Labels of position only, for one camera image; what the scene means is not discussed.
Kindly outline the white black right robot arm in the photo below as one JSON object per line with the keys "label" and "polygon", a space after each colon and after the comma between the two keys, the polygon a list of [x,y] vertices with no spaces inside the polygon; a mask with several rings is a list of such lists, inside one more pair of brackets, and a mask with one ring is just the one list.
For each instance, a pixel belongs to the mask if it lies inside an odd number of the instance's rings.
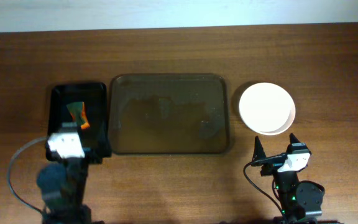
{"label": "white black right robot arm", "polygon": [[273,177],[274,197],[269,199],[281,214],[273,219],[274,223],[317,223],[316,218],[322,215],[325,188],[316,182],[299,180],[298,173],[308,166],[312,153],[294,134],[290,134],[289,139],[285,152],[268,157],[256,136],[249,165],[260,167],[262,177]]}

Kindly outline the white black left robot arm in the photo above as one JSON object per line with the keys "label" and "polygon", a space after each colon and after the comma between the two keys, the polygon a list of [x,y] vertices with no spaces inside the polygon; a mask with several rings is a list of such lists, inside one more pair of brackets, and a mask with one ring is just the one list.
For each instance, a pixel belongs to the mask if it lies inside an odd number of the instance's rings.
{"label": "white black left robot arm", "polygon": [[95,224],[91,209],[83,203],[86,179],[90,164],[101,164],[103,158],[111,157],[109,146],[100,149],[85,149],[84,158],[62,159],[45,147],[50,164],[39,171],[39,187],[45,208],[42,210],[43,224]]}

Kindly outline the pink plate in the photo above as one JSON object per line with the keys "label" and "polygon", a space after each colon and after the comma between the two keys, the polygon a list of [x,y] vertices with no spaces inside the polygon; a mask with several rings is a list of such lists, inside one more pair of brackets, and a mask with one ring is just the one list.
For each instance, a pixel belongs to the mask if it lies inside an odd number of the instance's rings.
{"label": "pink plate", "polygon": [[267,108],[267,112],[272,112],[275,108],[287,110],[292,103],[295,104],[293,98],[284,88],[273,83],[262,82],[244,90],[239,99],[238,110],[244,122],[251,110],[264,108]]}

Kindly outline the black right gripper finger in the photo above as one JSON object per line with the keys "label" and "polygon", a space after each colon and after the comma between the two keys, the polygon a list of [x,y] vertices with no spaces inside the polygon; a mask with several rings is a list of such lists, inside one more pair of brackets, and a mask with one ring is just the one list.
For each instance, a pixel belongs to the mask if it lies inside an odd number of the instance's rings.
{"label": "black right gripper finger", "polygon": [[290,138],[290,144],[287,147],[286,153],[287,154],[302,154],[306,153],[306,144],[303,142],[300,142],[298,138],[291,133],[289,135]]}
{"label": "black right gripper finger", "polygon": [[251,160],[251,166],[261,166],[263,161],[267,158],[265,155],[262,143],[258,136],[254,139],[254,153]]}

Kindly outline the orange green scrub sponge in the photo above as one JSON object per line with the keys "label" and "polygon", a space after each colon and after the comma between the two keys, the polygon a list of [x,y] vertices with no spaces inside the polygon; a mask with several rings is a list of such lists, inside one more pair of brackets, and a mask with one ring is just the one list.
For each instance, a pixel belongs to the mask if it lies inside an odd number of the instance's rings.
{"label": "orange green scrub sponge", "polygon": [[79,128],[82,130],[90,128],[90,123],[86,116],[85,103],[83,101],[69,103],[67,104],[67,109]]}

